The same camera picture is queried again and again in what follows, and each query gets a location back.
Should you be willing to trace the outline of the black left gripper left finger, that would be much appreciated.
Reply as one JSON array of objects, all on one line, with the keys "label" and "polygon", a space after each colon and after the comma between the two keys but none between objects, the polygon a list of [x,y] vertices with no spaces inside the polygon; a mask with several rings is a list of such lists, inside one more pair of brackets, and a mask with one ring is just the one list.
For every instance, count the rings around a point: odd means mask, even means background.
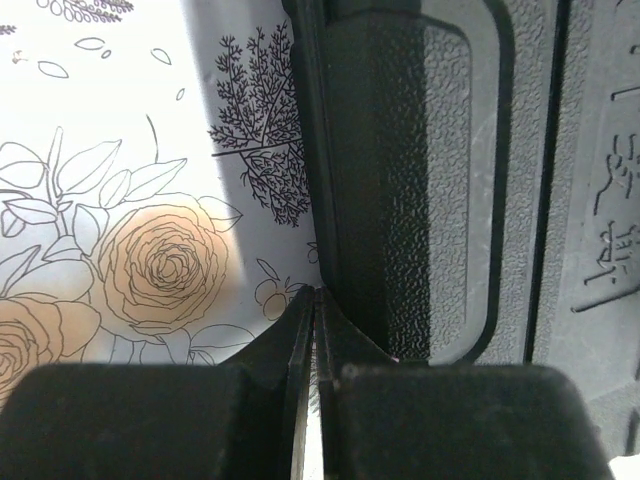
[{"label": "black left gripper left finger", "polygon": [[1,414],[5,479],[295,479],[314,291],[216,366],[57,364]]}]

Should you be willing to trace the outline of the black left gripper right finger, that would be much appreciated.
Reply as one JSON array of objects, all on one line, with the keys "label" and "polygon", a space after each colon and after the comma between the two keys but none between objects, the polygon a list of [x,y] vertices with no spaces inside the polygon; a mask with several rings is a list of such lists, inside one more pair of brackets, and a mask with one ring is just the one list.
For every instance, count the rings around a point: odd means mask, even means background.
[{"label": "black left gripper right finger", "polygon": [[328,479],[608,479],[586,406],[532,365],[399,363],[326,289],[314,330]]}]

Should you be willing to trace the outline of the black plastic tool case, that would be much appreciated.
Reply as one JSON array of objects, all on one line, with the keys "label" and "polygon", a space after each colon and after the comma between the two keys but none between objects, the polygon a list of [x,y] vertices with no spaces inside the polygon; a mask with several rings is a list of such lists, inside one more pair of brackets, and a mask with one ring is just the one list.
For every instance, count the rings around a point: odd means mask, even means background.
[{"label": "black plastic tool case", "polygon": [[321,275],[404,361],[550,365],[639,451],[639,5],[287,1]]}]

